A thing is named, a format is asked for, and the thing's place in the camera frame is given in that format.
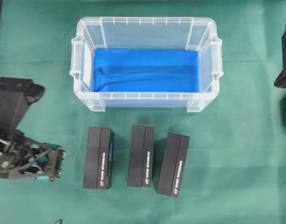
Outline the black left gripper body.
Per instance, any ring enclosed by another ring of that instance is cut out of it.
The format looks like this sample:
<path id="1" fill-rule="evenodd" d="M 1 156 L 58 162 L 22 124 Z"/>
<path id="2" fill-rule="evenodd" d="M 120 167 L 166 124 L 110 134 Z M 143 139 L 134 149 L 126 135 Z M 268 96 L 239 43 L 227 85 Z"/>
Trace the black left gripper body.
<path id="1" fill-rule="evenodd" d="M 60 145 L 40 143 L 18 130 L 12 136 L 0 132 L 0 179 L 53 182 L 62 175 L 66 154 Z"/>

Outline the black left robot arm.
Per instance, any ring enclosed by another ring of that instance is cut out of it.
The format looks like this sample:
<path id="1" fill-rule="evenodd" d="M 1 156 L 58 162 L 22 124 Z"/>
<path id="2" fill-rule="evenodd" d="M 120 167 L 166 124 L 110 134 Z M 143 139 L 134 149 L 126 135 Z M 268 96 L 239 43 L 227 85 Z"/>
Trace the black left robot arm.
<path id="1" fill-rule="evenodd" d="M 60 145 L 41 143 L 17 129 L 29 107 L 45 92 L 31 79 L 0 78 L 0 178 L 35 178 L 53 182 L 62 175 L 66 152 Z"/>

